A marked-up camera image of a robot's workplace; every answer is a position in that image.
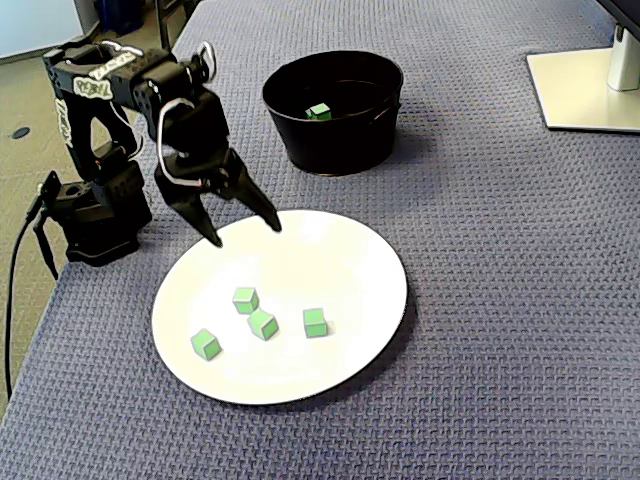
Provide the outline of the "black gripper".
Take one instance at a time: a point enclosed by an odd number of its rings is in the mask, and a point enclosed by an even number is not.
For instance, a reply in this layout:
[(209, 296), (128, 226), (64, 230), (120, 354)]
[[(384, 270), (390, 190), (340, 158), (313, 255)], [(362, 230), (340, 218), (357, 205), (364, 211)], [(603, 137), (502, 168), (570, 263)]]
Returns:
[(203, 238), (223, 246), (200, 199), (205, 193), (237, 199), (273, 231), (282, 230), (275, 206), (229, 144), (226, 117), (215, 93), (196, 88), (175, 98), (165, 95), (154, 102), (152, 119), (160, 194)]

